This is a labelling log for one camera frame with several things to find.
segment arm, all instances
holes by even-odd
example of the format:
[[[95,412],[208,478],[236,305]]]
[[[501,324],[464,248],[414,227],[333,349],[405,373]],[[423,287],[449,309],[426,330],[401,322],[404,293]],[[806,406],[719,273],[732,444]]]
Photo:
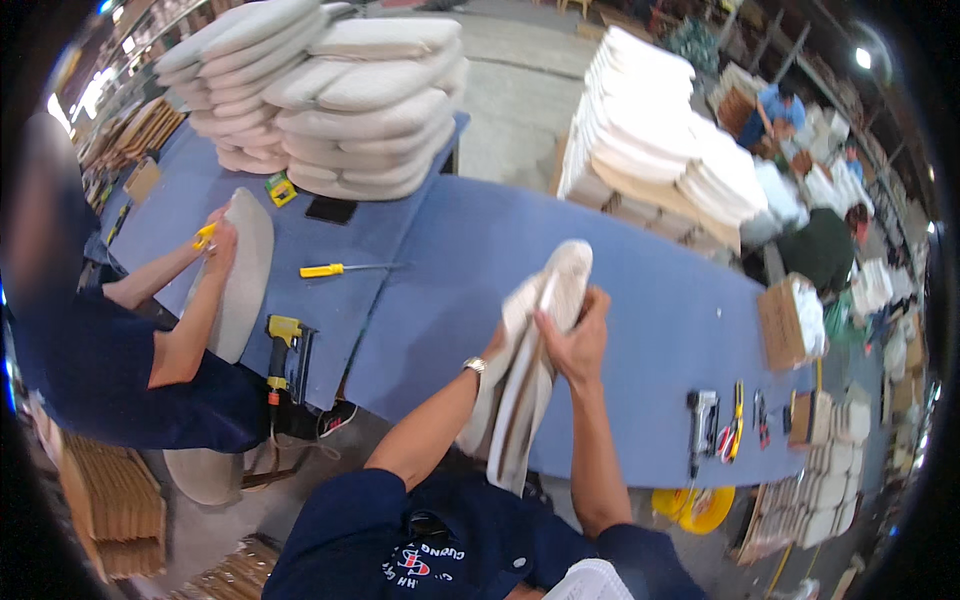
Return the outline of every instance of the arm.
[[[502,345],[497,329],[482,354],[488,358]],[[380,441],[364,468],[388,470],[403,480],[407,491],[415,488],[440,463],[473,413],[480,377],[464,369],[446,387],[403,418]]]
[[[217,226],[213,237],[215,250],[210,251],[203,278],[180,322],[173,331],[154,332],[154,364],[147,389],[185,383],[197,374],[233,266],[236,236],[236,229],[230,223]]]
[[[173,252],[145,264],[123,279],[104,284],[104,296],[127,310],[134,310],[163,289],[200,254],[201,251],[193,248],[193,240],[184,242]]]
[[[634,522],[600,382],[609,308],[610,297],[600,288],[590,288],[584,299],[581,321],[566,336],[549,317],[542,313],[535,315],[550,359],[570,384],[573,403],[570,493],[584,535],[591,540],[613,525]]]

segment ceiling light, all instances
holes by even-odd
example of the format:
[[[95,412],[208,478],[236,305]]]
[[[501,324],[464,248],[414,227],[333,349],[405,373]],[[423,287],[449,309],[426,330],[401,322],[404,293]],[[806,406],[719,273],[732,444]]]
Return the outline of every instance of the ceiling light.
[[[856,63],[865,69],[870,68],[870,53],[863,48],[856,49]]]

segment yellow screwdriver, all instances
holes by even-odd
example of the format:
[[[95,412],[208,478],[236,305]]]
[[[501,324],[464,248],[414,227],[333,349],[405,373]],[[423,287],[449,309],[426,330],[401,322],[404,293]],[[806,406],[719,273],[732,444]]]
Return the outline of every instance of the yellow screwdriver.
[[[344,271],[359,271],[361,269],[393,269],[402,267],[399,263],[388,263],[382,265],[351,265],[345,267],[342,263],[335,262],[329,265],[320,265],[319,267],[301,267],[300,277],[309,279],[312,277],[329,277],[331,275],[340,275]]]

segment green shirt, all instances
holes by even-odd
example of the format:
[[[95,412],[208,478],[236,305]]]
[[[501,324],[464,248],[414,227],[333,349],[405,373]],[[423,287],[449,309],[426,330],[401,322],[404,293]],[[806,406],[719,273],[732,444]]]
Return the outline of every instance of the green shirt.
[[[839,292],[847,286],[853,264],[850,229],[832,208],[814,208],[810,223],[777,240],[787,273],[799,273],[819,291]]]

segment stack of cushions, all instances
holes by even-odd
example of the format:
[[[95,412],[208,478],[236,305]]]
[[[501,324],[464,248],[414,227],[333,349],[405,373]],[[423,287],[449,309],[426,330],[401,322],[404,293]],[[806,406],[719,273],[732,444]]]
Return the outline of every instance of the stack of cushions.
[[[733,229],[765,209],[750,154],[691,108],[693,78],[685,59],[610,27],[585,77],[557,196],[610,210],[618,181],[616,190],[631,196],[620,201],[621,213],[646,222],[651,211],[663,221],[662,213],[673,210],[681,232],[690,230],[693,210],[701,224]],[[624,189],[625,180],[636,186]],[[634,188],[650,186],[664,199],[676,190],[682,197],[671,205],[632,197]]]
[[[461,26],[382,18],[333,25],[313,58],[264,91],[287,177],[331,198],[403,198],[423,183],[455,129],[467,84]]]
[[[689,124],[700,156],[677,180],[680,192],[717,221],[734,227],[765,210],[767,197],[750,153],[700,115],[693,115]]]
[[[231,9],[173,47],[157,62],[157,83],[169,85],[192,110],[190,126],[217,145],[231,171],[270,174],[286,168],[274,125],[277,108],[264,89],[306,60],[323,36],[319,0],[267,0]]]
[[[687,127],[693,67],[610,27],[585,76],[570,124],[558,197],[597,207],[610,196],[591,163],[652,183],[672,183],[698,155]]]

